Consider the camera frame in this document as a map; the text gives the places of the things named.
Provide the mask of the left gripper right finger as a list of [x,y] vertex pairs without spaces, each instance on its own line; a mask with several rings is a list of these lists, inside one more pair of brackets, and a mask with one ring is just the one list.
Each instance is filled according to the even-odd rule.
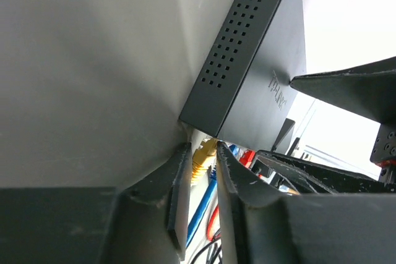
[[217,146],[225,263],[394,263],[394,194],[288,195]]

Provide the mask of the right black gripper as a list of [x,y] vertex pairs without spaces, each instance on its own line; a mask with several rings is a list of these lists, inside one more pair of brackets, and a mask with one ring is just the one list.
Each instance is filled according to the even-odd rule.
[[[370,162],[380,181],[395,180],[395,58],[358,67],[294,77],[290,87],[313,98],[381,123]],[[363,174],[260,150],[257,159],[294,187],[317,194],[394,194]]]

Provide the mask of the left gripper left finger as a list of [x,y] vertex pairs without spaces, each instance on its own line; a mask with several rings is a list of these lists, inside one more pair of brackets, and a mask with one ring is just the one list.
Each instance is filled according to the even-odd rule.
[[191,143],[117,199],[100,263],[181,263],[191,194]]

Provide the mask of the black network switch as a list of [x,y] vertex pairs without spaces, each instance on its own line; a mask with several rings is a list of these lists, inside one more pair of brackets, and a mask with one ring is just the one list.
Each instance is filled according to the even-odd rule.
[[233,0],[179,116],[219,140],[270,150],[306,71],[303,0]]

